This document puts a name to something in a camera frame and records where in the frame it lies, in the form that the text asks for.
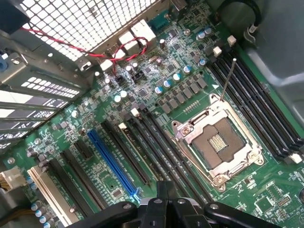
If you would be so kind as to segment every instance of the pcie slot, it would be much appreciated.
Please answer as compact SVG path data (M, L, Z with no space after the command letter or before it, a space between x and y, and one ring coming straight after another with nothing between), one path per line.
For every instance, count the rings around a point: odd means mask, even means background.
M92 200L95 202L97 207L100 209L105 209L108 207L103 196L100 194L98 189L92 183L86 172L83 171L81 166L78 164L77 160L71 153L71 151L65 150L61 153L61 157L69 164L69 166L73 169L74 173L77 175L79 180L82 182L83 186L86 188L88 194L91 196Z
M173 167L176 171L176 173L179 175L179 177L183 180L183 182L186 184L186 186L189 188L189 190L192 192L194 199L200 204L205 205L205 202L201 199L200 195L197 193L196 189L193 187L192 183L189 181L188 177L184 173L184 171L180 168L179 164L173 159L173 157L170 155L170 153L167 150L167 146L163 144L163 142L160 140L160 136L158 135L157 129L153 129L150 126L150 123L147 122L143 116L141 118L138 118L138 121L141 123L141 125L145 128L147 131L147 136L151 137L151 139L155 142L156 145L159 146L159 156L164 156L169 165Z
M94 214L90 205L87 203L85 198L82 196L79 189L74 185L66 171L60 165L60 163L53 159L48 163L49 170L53 172L55 177L58 179L64 190L67 192L69 197L76 205L76 209L86 218Z
M64 227L79 221L76 214L70 212L71 206L67 203L47 173L42 172L38 166L34 166L28 170L28 174L36 183L41 194Z
M110 125L110 123L106 120L101 123L102 128L108 133L112 142L115 143L120 153L124 156L124 158L128 161L130 166L136 172L138 178L141 180L143 184L150 183L151 179L145 172L145 170L141 167L140 163L137 161L135 156L129 150L129 148L122 142L119 135L116 133L115 129Z
M117 176L122 186L126 189L129 195L133 196L136 193L136 188L133 186L126 174L120 169L115 158L110 154L107 146L101 140L96 130L92 129L87 133L87 136L98 150L102 158L105 160L107 165L110 167L112 172Z
M93 156L92 151L86 146L85 142L81 139L77 140L73 145L83 156L84 159L89 159Z
M172 140L168 137L168 135L162 130L162 128L159 126L155 118L153 117L152 113L149 112L149 110L146 108L143 109L143 112L146 114L146 116L150 119L152 124L155 126L157 131L160 133L161 138L166 142L166 144L169 146L171 151L173 152L174 156L180 160L180 164L184 167L184 169L187 171L187 173L192 177L196 185L199 187L199 189L203 192L203 196L206 199L207 202L213 201L212 197L209 195L206 188L202 185L201 181L196 177L196 174L193 172L191 167L188 165L185 158L182 156L182 154L176 149L176 147L173 145Z

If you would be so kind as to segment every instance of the black pcie slot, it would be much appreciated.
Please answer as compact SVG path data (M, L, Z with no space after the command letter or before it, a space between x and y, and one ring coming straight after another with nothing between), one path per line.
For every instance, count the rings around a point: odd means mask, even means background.
M108 204L106 203L103 196L100 194L98 189L95 187L95 185L92 183L88 175L83 171L81 166L78 164L77 160L71 153L71 151L65 150L61 153L61 157L69 164L69 166L73 169L74 173L77 175L85 189L87 190L87 193L91 196L93 202L99 207L100 209L105 209L108 207Z
M153 155L156 158L156 161L161 165L161 167L166 171L166 173L168 174L168 176L170 177L170 179L172 181L174 181L175 185L177 186L177 189L182 193L183 197L189 197L188 193L186 192L186 190L182 187L182 185L180 184L178 178L174 175L173 172L171 172L171 168L170 166L162 159L162 157L159 155L158 149L155 146L155 144L153 144L153 139L143 130L141 129L141 127L139 126L139 124L134 120L134 119L129 119L127 120L130 125L132 127L134 127L137 132L139 133L139 135L141 136L141 138L143 139L144 143L146 145L148 145L149 149L152 151Z
M145 128L145 130L149 133L149 135L152 137L152 140L156 143L156 145L159 146L160 151L158 151L160 159L161 156L165 156L167 161L169 162L171 167L174 167L177 174L180 176L180 178L184 181L186 186L189 188L189 190L194 195L194 199L200 204L205 205L205 202L201 199L200 195L197 193L196 189L192 186L192 183L189 181L188 177L185 175L184 171L180 168L179 164L172 158L169 151L167 150L167 146L163 144L163 142L160 140L160 136L157 135L157 129L153 129L150 124L145 120L145 118L139 119L139 122L141 125Z
M76 209L85 217L89 217L94 214L93 210L91 209L90 205L81 195L79 189L74 185L73 181L70 179L66 171L60 165L60 163L53 159L48 163L49 169L53 172L56 176L64 190L67 192L69 197L75 203Z
M149 112L147 108L143 109L143 112L147 115L147 117L151 120L157 131L160 133L162 139L167 143L171 151L173 152L174 156L180 160L180 164L184 167L184 169L187 171L187 173L192 177L194 182L199 186L199 189L203 192L203 196L206 199L207 202L213 201L212 197L209 195L206 188L202 185L201 181L196 177L195 173L191 169L191 167L188 165L185 158L182 156L182 154L176 149L176 147L173 145L172 140L168 137L168 135L162 130L162 128L159 126L155 118L153 117L152 113Z
M87 147L85 142L82 141L81 139L77 140L77 142L75 142L73 145L83 156L84 159L89 159L94 155L93 152Z
M101 123L101 126L109 137L111 138L112 142L115 143L117 148L119 149L120 153L125 157L125 159L128 161L130 166L133 168L133 170L136 172L137 176L141 180L143 184L150 183L151 179L145 172L145 170L141 167L137 159L134 157L132 152L129 150L129 148L121 141L119 135L116 133L115 129L110 125L110 123L106 120L103 123Z
M140 140L137 139L135 134L130 131L130 129L122 129L123 133L128 137L130 142L133 144L133 146L137 149L138 152L142 151L145 146L142 144ZM149 167L151 170L153 170L156 177L160 177L162 180L165 180L165 176L163 175L160 168L157 166L157 164L154 162L153 157L150 155L149 152L142 153L142 156L146 157L149 163Z

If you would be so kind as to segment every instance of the metal mesh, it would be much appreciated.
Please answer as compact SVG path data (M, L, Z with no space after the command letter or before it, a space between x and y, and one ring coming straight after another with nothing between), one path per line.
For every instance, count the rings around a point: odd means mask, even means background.
M34 28L92 50L156 0L24 0ZM47 44L73 61L83 54L46 37Z

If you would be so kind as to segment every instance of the green circuit board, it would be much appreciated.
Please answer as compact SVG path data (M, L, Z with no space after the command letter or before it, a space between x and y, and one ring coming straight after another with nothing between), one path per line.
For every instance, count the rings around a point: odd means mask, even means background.
M222 87L219 86L218 81L206 67L198 67L193 60L193 53L203 59L205 55L200 50L199 45L203 45L205 48L210 47L219 39L226 41L229 36L223 24L217 26L211 24L208 20L210 14L211 10L209 6L201 2L194 5L184 15L184 18L177 23L162 19L165 26L157 32L157 39L165 39L166 47L164 49L156 47L142 57L134 60L145 73L145 80L141 80L137 84L133 83L128 78L128 73L124 70L126 63L117 66L117 73L126 78L126 82L123 85L118 85L114 82L112 86L108 86L105 84L103 76L96 77L91 91L3 155L2 160L4 163L8 168L19 167L24 175L27 176L27 170L36 165L33 158L27 157L28 148L32 148L39 153L45 154L48 160L53 158L58 159L70 178L73 179L73 182L77 183L75 174L59 155L63 150L68 149L76 140L81 138L92 148L95 153L94 156L89 160L84 160L77 150L73 150L73 148L71 150L108 205L122 200L129 200L138 204L136 199L126 193L119 180L90 143L88 137L79 134L82 129L86 131L96 129L119 165L128 173L128 177L133 185L138 188L138 197L141 199L155 197L157 177L151 171L150 164L144 159L142 154L132 147L125 135L121 131L118 131L117 133L121 137L121 140L130 148L132 153L137 157L137 160L141 164L146 164L144 165L144 170L151 178L151 182L149 185L144 185L136 176L133 168L129 166L126 159L115 147L107 133L102 129L100 123L107 119L112 125L117 126L124 121L121 117L122 112L129 113L133 107L136 107L136 104L144 103L162 128L173 134L171 128L173 120L184 122L208 107L210 105L209 94L220 95ZM203 42L197 41L197 33L206 26L213 29L213 36L205 38ZM186 29L190 29L191 31L189 36L184 34ZM173 30L176 32L174 37L172 37L171 33ZM237 49L258 80L268 86L275 103L285 114L295 130L303 137L304 131L294 120L280 98L270 88L246 53L240 47L237 47ZM162 59L160 66L155 62L149 63L149 59L153 56ZM186 65L191 66L191 73L188 75L183 73L183 67ZM181 81L174 82L172 80L172 75L175 73L181 74ZM182 88L187 88L196 81L195 77L203 78L207 86L200 89L196 94L193 94L191 98L185 98L186 101L179 104L178 107L171 108L169 112L164 111L163 104L170 104L169 102L176 96L175 94L181 93ZM155 87L162 86L164 80L167 79L170 79L172 82L171 88L164 89L161 95L156 94L154 92ZM114 97L120 94L122 90L128 93L128 97L120 103L116 103ZM240 114L228 95L225 96L225 100ZM72 112L75 113L75 111L77 111L77 115L72 117ZM226 183L226 190L224 192L214 189L194 167L191 167L192 170L215 201L228 204L282 227L299 228L304 226L304 207L298 197L300 190L304 187L303 163L286 165L275 160L245 118L241 116L241 119L263 147L265 163L262 166L253 164L237 174ZM10 157L15 159L15 163L12 165L7 163ZM53 180L68 203L73 205L72 200L69 199L69 196L56 181L56 178L53 177ZM81 183L77 183L77 187L83 190ZM31 201L37 200L35 191L32 191L29 187L24 187L24 190ZM113 192L116 190L120 190L122 193L118 198L113 195ZM92 206L92 210L97 212L98 209L94 208L90 197L86 195L84 190L82 192L85 200Z

